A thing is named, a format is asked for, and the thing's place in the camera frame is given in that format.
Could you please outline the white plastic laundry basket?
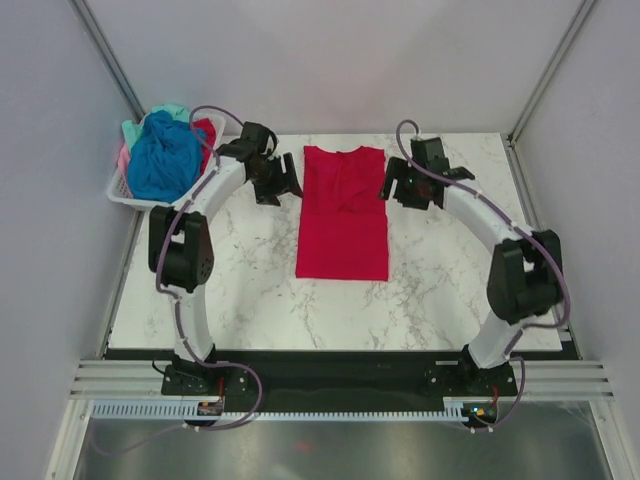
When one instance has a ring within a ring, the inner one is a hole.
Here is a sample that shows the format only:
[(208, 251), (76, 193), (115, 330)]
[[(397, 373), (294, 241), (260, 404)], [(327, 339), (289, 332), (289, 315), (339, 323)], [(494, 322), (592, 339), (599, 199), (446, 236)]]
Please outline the white plastic laundry basket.
[[(205, 117), (209, 118), (216, 127), (217, 139), (213, 147), (218, 148), (221, 144), (222, 134), (225, 130), (226, 119), (219, 113), (197, 112), (194, 114), (194, 121)], [(167, 205), (167, 202), (163, 201), (135, 198), (129, 190), (127, 178), (121, 175), (121, 173), (117, 169), (117, 165), (115, 172), (107, 186), (106, 194), (111, 201), (128, 205), (138, 211), (149, 211), (155, 206)]]

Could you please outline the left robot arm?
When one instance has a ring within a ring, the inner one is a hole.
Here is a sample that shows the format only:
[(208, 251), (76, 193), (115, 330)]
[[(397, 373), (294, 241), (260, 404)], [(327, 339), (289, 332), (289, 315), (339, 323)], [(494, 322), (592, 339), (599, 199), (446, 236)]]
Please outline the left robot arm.
[(220, 378), (205, 301), (215, 263), (209, 225), (247, 183), (259, 205), (279, 207), (283, 195), (303, 196), (292, 155), (278, 155), (277, 147), (271, 129), (244, 123), (238, 138), (213, 151), (213, 165), (180, 203), (156, 206), (149, 214), (149, 269), (158, 293), (172, 302), (174, 357), (190, 363), (184, 379), (198, 393), (211, 392)]

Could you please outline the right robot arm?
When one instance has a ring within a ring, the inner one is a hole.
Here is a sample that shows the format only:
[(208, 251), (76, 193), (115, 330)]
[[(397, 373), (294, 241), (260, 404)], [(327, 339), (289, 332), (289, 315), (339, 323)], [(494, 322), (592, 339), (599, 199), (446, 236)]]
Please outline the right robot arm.
[(518, 225), (481, 191), (465, 167), (451, 167), (439, 138), (411, 140), (411, 155), (388, 161), (379, 197), (405, 208), (435, 205), (461, 222), (491, 254), (486, 296), (489, 314), (464, 347), (458, 381), (467, 392), (483, 392), (493, 368), (506, 363), (528, 329), (550, 329), (536, 319), (566, 304), (559, 236)]

